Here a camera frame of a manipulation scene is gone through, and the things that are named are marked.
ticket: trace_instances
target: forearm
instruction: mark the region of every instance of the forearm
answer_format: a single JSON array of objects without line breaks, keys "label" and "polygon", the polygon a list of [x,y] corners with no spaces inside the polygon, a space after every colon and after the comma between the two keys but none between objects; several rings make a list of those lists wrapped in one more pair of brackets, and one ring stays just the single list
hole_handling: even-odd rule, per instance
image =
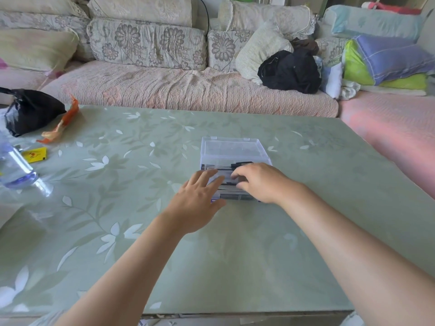
[{"label": "forearm", "polygon": [[137,325],[149,295],[183,234],[158,216],[56,326]]},{"label": "forearm", "polygon": [[287,192],[287,197],[292,198],[281,198],[280,206],[316,246],[368,325],[433,323],[435,282],[430,275],[308,188]]}]

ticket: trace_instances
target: person's left hand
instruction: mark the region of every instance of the person's left hand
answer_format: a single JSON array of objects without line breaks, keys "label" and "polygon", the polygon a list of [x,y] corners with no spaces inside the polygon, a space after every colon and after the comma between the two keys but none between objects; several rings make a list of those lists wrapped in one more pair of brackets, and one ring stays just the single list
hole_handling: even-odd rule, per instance
[{"label": "person's left hand", "polygon": [[225,206],[223,199],[211,202],[211,198],[224,181],[220,176],[207,185],[217,170],[200,170],[182,185],[161,214],[169,222],[182,230],[183,234],[195,232],[207,225],[215,213]]}]

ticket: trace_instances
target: green pillow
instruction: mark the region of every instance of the green pillow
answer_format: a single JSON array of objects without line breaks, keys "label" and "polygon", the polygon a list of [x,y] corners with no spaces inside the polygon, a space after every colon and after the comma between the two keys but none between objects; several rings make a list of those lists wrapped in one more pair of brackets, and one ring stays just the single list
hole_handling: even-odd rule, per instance
[{"label": "green pillow", "polygon": [[[355,40],[349,40],[346,43],[344,51],[345,59],[345,79],[355,81],[360,85],[374,86],[375,81],[370,76],[367,70],[367,65],[362,60],[358,52],[358,44]],[[426,74],[417,73],[403,79],[384,81],[380,84],[382,87],[425,90],[426,89]]]}]

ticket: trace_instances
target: brown cloth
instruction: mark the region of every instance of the brown cloth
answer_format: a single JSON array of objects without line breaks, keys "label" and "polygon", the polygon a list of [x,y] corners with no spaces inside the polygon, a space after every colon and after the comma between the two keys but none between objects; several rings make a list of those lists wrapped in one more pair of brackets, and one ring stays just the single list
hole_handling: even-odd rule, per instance
[{"label": "brown cloth", "polygon": [[299,40],[298,38],[295,38],[291,40],[290,43],[293,46],[293,49],[307,49],[311,52],[312,56],[316,56],[319,52],[319,46],[317,45],[317,42],[308,38],[304,40]]}]

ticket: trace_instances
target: black cable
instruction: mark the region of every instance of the black cable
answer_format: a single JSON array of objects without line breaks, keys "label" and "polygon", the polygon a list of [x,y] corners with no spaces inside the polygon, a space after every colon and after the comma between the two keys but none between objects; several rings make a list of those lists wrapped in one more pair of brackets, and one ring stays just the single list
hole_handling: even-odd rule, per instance
[{"label": "black cable", "polygon": [[202,4],[204,5],[205,8],[205,12],[207,13],[207,33],[205,34],[205,39],[207,39],[208,36],[208,31],[210,30],[210,17],[208,15],[208,10],[207,10],[207,6],[205,5],[203,0],[200,0],[202,2]]}]

